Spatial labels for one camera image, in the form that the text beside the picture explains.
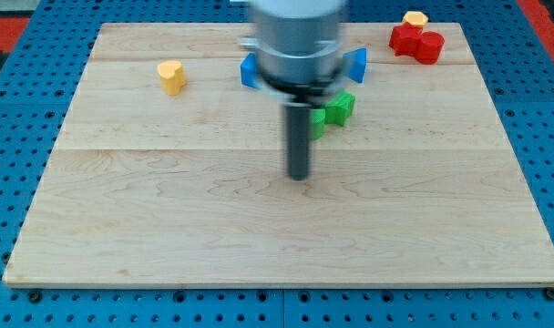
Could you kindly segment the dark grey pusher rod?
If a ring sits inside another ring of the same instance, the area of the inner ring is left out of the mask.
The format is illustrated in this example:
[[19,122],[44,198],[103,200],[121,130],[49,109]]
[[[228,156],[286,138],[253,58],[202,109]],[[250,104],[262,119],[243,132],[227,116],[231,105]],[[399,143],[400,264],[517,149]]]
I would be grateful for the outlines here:
[[304,103],[285,105],[285,140],[287,174],[304,180],[310,168],[311,108]]

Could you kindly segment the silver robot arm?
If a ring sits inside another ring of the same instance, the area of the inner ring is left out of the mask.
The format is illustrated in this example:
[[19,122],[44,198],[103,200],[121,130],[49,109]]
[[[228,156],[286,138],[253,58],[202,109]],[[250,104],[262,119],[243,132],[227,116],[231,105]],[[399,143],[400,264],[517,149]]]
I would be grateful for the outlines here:
[[311,111],[342,85],[340,24],[344,0],[254,0],[253,35],[241,46],[256,56],[261,87],[283,99],[285,167],[293,180],[310,174]]

